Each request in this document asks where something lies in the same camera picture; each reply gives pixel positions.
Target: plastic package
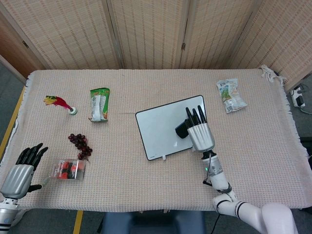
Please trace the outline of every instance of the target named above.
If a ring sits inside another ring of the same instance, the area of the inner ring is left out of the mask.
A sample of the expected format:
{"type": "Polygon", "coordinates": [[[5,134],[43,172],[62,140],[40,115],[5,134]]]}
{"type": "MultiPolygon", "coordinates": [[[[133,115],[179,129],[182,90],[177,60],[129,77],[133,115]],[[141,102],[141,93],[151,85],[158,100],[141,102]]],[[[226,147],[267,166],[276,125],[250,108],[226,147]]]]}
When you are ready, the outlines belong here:
{"type": "Polygon", "coordinates": [[[78,179],[82,180],[84,176],[86,163],[78,159],[59,159],[53,166],[51,174],[56,179],[78,179]]]}
{"type": "Polygon", "coordinates": [[[237,91],[237,79],[226,79],[217,82],[226,113],[238,111],[248,106],[237,91]]]}
{"type": "Polygon", "coordinates": [[[90,90],[92,122],[107,121],[108,97],[110,90],[108,88],[99,88],[90,90]]]}

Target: clear plastic box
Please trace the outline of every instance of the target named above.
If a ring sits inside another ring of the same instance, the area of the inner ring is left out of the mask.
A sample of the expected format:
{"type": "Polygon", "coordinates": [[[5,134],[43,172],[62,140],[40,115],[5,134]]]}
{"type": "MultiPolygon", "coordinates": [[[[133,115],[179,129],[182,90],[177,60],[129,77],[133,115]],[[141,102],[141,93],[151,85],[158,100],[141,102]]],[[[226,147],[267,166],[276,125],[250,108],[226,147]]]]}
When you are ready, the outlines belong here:
{"type": "Polygon", "coordinates": [[[56,179],[78,179],[82,180],[86,162],[78,159],[58,159],[53,166],[51,174],[56,179]]]}

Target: yellow floor stripe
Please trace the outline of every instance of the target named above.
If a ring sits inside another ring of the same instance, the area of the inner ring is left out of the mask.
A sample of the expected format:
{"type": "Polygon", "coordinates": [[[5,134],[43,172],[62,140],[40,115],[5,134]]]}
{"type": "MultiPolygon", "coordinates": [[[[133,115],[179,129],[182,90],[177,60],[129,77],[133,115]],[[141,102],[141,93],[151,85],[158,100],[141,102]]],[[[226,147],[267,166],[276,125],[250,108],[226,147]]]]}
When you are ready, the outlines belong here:
{"type": "Polygon", "coordinates": [[[7,127],[7,129],[5,131],[4,137],[2,139],[2,142],[1,142],[1,145],[0,145],[0,159],[3,156],[3,152],[4,152],[4,149],[5,149],[6,143],[9,140],[9,137],[10,137],[11,131],[13,129],[16,117],[18,116],[19,109],[20,109],[20,104],[21,104],[21,101],[23,100],[24,91],[25,91],[25,86],[24,86],[24,88],[23,88],[23,90],[22,90],[22,92],[21,92],[21,94],[19,96],[18,103],[15,106],[15,109],[14,109],[14,112],[12,114],[11,120],[9,122],[9,125],[8,125],[8,127],[7,127]]]}
{"type": "Polygon", "coordinates": [[[77,211],[73,234],[79,234],[80,233],[82,215],[83,215],[83,211],[77,211]]]}

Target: white snack bag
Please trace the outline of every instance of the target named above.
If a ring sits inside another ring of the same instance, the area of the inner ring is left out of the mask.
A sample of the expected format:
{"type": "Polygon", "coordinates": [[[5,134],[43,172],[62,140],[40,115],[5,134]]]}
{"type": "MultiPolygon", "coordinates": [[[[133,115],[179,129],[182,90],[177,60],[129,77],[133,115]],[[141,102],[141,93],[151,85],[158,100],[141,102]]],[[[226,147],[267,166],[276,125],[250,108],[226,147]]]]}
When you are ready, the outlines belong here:
{"type": "Polygon", "coordinates": [[[226,113],[248,106],[237,91],[237,79],[219,80],[216,85],[226,113]]]}

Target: grapes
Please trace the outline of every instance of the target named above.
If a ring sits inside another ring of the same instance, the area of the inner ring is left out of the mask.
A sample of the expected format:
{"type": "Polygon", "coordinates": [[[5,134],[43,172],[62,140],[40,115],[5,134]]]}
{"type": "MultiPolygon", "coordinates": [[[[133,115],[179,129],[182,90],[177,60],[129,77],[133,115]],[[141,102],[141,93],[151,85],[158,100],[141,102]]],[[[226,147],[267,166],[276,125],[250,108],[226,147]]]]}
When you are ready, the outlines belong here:
{"type": "Polygon", "coordinates": [[[88,157],[91,156],[93,150],[89,146],[87,146],[88,139],[86,138],[86,136],[80,133],[77,135],[71,133],[68,136],[68,139],[77,147],[77,149],[81,150],[81,153],[77,155],[77,158],[79,160],[89,161],[88,157]]]}

